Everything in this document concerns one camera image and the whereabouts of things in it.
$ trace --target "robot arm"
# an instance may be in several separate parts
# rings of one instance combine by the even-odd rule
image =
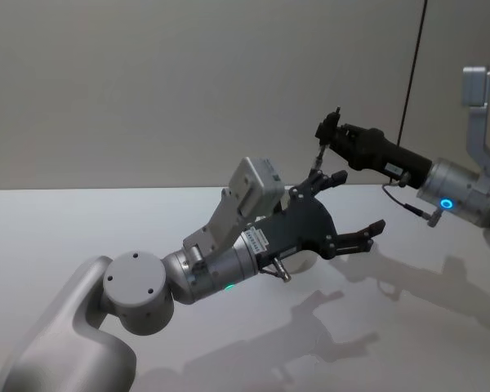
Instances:
[[[320,144],[316,162],[323,159],[324,148],[328,147],[354,170],[372,169],[398,181],[394,185],[419,189],[417,197],[433,204],[436,207],[434,213],[428,214],[390,197],[410,212],[427,219],[432,227],[443,211],[449,211],[485,228],[484,236],[490,245],[490,149],[485,145],[490,71],[487,67],[465,67],[463,74],[463,104],[470,107],[467,151],[481,167],[480,173],[445,159],[432,163],[391,143],[376,128],[338,126],[339,108],[329,114],[316,131]]]
[[[136,335],[167,326],[174,301],[192,304],[258,273],[288,282],[283,259],[310,249],[326,259],[368,252],[385,222],[338,234],[314,196],[345,183],[346,172],[315,173],[290,189],[266,159],[245,158],[221,194],[209,222],[162,259],[129,252],[88,261],[62,288],[38,323],[18,344],[0,374],[0,392],[127,392],[136,356],[98,328],[107,314]],[[265,267],[273,265],[273,273]]]

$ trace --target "blue indicator light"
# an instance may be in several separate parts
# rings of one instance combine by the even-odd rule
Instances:
[[[449,198],[442,198],[441,201],[439,202],[442,208],[445,210],[449,210],[450,208],[454,207],[454,202],[450,200]]]

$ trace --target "white table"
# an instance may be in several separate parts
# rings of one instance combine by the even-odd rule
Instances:
[[[412,191],[394,192],[431,211]],[[84,260],[165,256],[208,219],[219,193],[0,191],[0,367]],[[490,392],[490,250],[480,230],[448,214],[431,229],[377,185],[344,185],[321,200],[340,232],[386,219],[372,252],[294,256],[290,267],[305,272],[290,283],[261,275],[177,305],[155,336],[131,336],[109,317],[102,329],[137,354],[134,392]]]

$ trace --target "robotic arm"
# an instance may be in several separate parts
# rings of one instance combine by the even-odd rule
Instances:
[[[490,246],[490,149],[485,145],[490,71],[487,67],[465,67],[463,70],[463,104],[470,108],[466,147],[481,167],[472,172],[445,159],[432,163],[427,158],[389,142],[383,131],[364,129],[349,124],[338,126],[339,108],[319,124],[319,155],[314,161],[317,170],[326,148],[344,158],[354,170],[372,169],[398,181],[393,186],[409,185],[419,189],[417,197],[436,207],[432,214],[409,204],[402,207],[428,220],[434,227],[444,211],[484,228]]]
[[[98,328],[107,314],[136,335],[167,326],[174,301],[193,304],[258,273],[284,282],[283,259],[302,250],[325,259],[368,252],[380,220],[357,233],[338,234],[315,195],[344,184],[347,173],[320,170],[288,191],[267,159],[245,158],[206,225],[162,259],[129,252],[83,264],[16,347],[0,373],[0,392],[127,392],[136,356]],[[276,272],[266,267],[272,265]]]

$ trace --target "black end effector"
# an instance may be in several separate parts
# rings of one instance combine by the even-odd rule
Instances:
[[[423,185],[432,161],[389,142],[379,129],[338,126],[339,119],[338,108],[319,124],[316,137],[320,145],[327,145],[354,170],[372,169],[394,180],[408,173],[408,185],[415,189]]]
[[[372,237],[385,228],[383,220],[357,233],[339,235],[327,208],[315,198],[322,190],[344,184],[346,178],[346,171],[331,176],[317,171],[289,190],[287,208],[254,224],[269,242],[266,251],[256,255],[260,270],[303,250],[316,252],[327,260],[336,255],[370,250]]]

